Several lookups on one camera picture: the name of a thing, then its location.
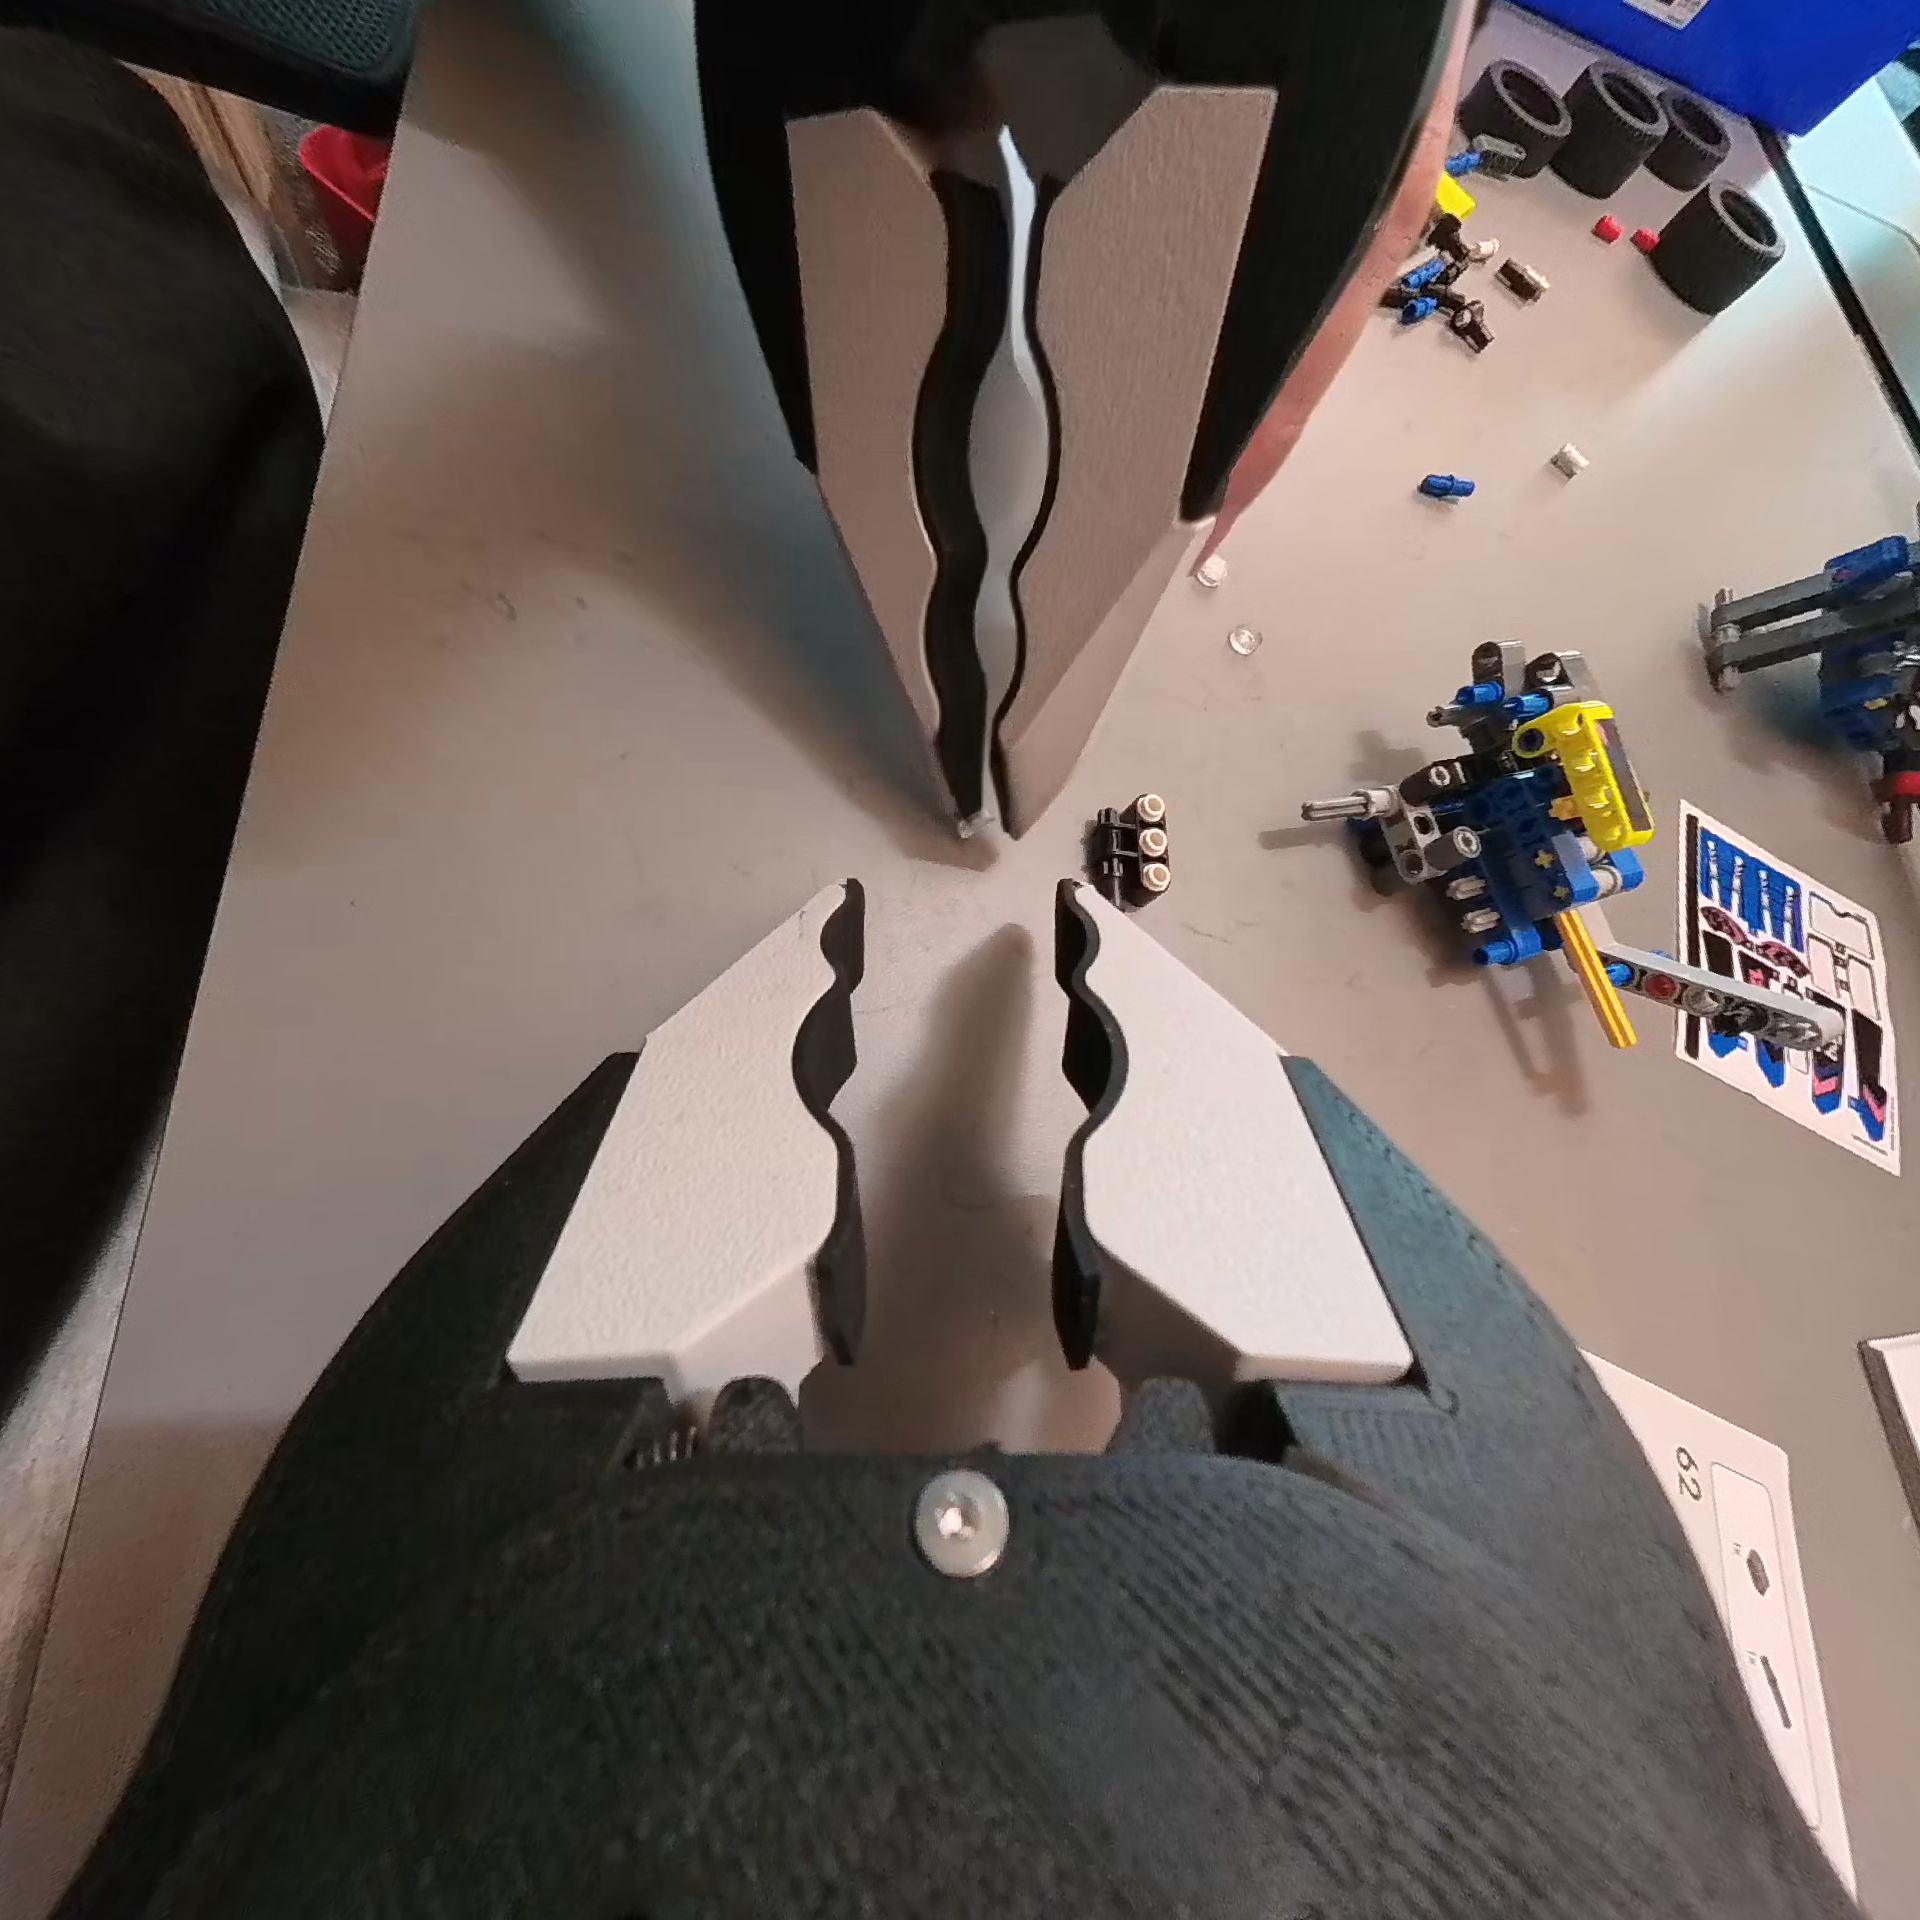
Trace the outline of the white paper sheet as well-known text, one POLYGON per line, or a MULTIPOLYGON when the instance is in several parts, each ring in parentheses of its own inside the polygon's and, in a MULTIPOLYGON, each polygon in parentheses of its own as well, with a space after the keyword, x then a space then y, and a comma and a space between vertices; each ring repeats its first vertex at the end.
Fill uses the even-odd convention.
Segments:
POLYGON ((1861 1341, 1858 1356, 1893 1469, 1918 1528, 1918 1333, 1869 1338, 1861 1341))

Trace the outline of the blue yellow lego assembly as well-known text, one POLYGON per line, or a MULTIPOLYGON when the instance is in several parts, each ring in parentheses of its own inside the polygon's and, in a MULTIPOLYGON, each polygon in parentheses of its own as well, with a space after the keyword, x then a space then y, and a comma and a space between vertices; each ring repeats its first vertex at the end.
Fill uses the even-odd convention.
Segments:
POLYGON ((1488 640, 1426 723, 1461 753, 1310 800, 1303 820, 1344 826, 1381 882, 1442 900, 1476 968, 1564 956, 1606 1043, 1632 1050, 1625 989, 1582 912, 1640 885, 1657 828, 1591 664, 1488 640))

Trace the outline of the red plastic container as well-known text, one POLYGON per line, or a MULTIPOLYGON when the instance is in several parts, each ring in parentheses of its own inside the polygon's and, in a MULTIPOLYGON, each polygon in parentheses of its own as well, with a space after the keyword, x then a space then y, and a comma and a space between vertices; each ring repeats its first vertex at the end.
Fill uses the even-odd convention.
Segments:
POLYGON ((352 281, 359 281, 367 266, 389 180, 393 140, 336 125, 312 125, 301 132, 297 155, 342 267, 352 281))

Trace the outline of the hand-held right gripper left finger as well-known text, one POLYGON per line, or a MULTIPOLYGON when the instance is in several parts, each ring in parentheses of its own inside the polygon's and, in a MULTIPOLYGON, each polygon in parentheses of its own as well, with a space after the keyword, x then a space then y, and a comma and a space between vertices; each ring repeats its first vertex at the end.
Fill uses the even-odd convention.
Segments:
POLYGON ((640 1047, 506 1349, 520 1383, 734 1381, 853 1364, 866 1237, 832 1101, 857 1066, 857 880, 822 888, 640 1047))

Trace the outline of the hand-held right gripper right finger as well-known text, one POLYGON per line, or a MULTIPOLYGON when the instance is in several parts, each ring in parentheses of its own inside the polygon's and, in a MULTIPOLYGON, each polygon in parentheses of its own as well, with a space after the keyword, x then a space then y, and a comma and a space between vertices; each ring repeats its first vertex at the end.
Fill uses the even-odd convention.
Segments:
POLYGON ((1400 1391, 1414 1352, 1298 1090, 1303 1061, 1084 880, 1054 899, 1054 1328, 1114 1445, 1214 1445, 1266 1387, 1400 1391))

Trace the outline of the pile of small lego pieces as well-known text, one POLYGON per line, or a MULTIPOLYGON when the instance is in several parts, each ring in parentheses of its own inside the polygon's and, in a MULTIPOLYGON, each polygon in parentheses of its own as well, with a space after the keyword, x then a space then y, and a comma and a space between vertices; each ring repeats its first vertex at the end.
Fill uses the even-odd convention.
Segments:
POLYGON ((1490 274, 1521 307, 1550 296, 1551 281, 1526 261, 1502 251, 1495 235, 1466 232, 1476 211, 1470 184, 1535 177, 1551 155, 1551 144, 1525 147, 1512 138, 1479 132, 1445 160, 1432 191, 1431 215, 1421 242, 1406 271, 1378 298, 1402 329, 1429 321, 1445 324, 1447 337, 1472 354, 1486 352, 1495 335, 1486 319, 1486 303, 1476 274, 1490 274))

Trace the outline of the grey lego beam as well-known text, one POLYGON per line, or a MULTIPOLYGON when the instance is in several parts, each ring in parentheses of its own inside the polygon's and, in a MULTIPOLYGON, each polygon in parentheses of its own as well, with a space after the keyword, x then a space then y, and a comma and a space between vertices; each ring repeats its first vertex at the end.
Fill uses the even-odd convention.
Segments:
POLYGON ((1754 1041, 1788 1051, 1836 1050, 1844 1016, 1823 1001, 1758 984, 1716 976, 1662 954, 1601 941, 1600 972, 1616 992, 1690 1017, 1713 1036, 1754 1041))

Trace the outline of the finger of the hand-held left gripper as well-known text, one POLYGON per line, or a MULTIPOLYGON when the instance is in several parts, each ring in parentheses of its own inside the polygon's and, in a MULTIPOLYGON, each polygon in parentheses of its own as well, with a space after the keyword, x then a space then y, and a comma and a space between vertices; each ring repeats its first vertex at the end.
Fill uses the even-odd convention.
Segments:
POLYGON ((985 818, 990 538, 972 425, 1005 324, 1005 207, 994 180, 873 107, 789 123, 785 155, 810 469, 946 808, 985 818))
POLYGON ((1159 84, 1113 131, 1028 154, 1022 321, 1047 471, 1009 565, 1017 660, 994 716, 1009 834, 1064 789, 1208 522, 1184 489, 1274 105, 1270 88, 1159 84))

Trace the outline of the black lego piece tan pins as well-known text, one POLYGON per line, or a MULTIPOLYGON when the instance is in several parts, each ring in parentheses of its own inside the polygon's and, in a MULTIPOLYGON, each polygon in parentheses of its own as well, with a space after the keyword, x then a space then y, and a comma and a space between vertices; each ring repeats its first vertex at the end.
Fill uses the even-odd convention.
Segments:
POLYGON ((1168 805, 1142 792, 1125 808, 1102 808, 1085 837, 1088 882, 1119 912, 1138 909, 1169 888, 1168 805))

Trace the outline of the lego sticker sheet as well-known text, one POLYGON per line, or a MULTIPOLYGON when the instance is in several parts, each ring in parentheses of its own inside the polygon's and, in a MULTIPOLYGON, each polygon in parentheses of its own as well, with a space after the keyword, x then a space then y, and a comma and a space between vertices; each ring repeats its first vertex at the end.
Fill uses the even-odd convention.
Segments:
POLYGON ((1722 1037, 1686 1017, 1676 1056, 1816 1139, 1898 1176, 1904 1114, 1888 989, 1888 949, 1871 909, 1746 833, 1677 808, 1681 959, 1738 985, 1805 1000, 1836 1016, 1820 1050, 1722 1037))

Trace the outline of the lego instruction booklet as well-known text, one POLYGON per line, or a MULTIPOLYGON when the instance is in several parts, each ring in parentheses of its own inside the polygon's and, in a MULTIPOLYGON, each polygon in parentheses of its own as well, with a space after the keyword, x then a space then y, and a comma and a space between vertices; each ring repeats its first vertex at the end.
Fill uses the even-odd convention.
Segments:
POLYGON ((1589 1364, 1663 1481, 1712 1588, 1769 1756, 1821 1852, 1855 1892, 1788 1455, 1596 1353, 1589 1364))

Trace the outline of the blue plastic box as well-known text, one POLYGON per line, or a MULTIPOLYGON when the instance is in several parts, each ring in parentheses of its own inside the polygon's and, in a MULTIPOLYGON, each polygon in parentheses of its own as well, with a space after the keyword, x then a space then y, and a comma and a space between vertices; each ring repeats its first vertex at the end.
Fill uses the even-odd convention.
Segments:
POLYGON ((1804 135, 1918 40, 1918 2, 1521 2, 1712 105, 1804 135))

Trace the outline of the person's dark clothing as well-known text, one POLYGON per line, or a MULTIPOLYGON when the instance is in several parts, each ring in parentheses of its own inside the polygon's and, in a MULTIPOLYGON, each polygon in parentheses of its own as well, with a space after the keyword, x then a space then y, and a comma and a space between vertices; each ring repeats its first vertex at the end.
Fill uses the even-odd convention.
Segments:
POLYGON ((47 32, 2 82, 8 1409, 176 1077, 321 420, 162 97, 47 32))

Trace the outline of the black rubber lego tire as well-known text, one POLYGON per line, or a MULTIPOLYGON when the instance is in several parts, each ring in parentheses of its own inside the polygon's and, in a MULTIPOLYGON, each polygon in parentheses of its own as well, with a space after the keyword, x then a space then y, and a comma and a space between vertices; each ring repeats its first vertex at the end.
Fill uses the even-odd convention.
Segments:
POLYGON ((1592 202, 1612 199, 1669 132, 1658 95, 1606 60, 1596 60, 1576 75, 1565 105, 1567 138, 1548 167, 1592 202))
POLYGON ((1514 152, 1512 179, 1533 179, 1561 154, 1572 132, 1567 101, 1535 72, 1514 60, 1495 60, 1455 107, 1461 132, 1490 138, 1514 152))
POLYGON ((1686 309, 1713 319, 1785 258, 1781 226, 1728 184, 1704 184, 1657 232, 1648 266, 1686 309))
POLYGON ((1728 160, 1728 125, 1713 107, 1681 88, 1658 88, 1655 103, 1663 114, 1663 132, 1644 159, 1644 170, 1662 186, 1690 195, 1728 160))

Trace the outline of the black mesh object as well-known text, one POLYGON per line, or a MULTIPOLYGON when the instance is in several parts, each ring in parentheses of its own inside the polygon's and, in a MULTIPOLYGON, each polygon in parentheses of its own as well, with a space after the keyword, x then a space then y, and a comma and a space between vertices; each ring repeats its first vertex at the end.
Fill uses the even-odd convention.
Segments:
POLYGON ((390 138, 423 2, 132 4, 120 60, 310 123, 390 138))

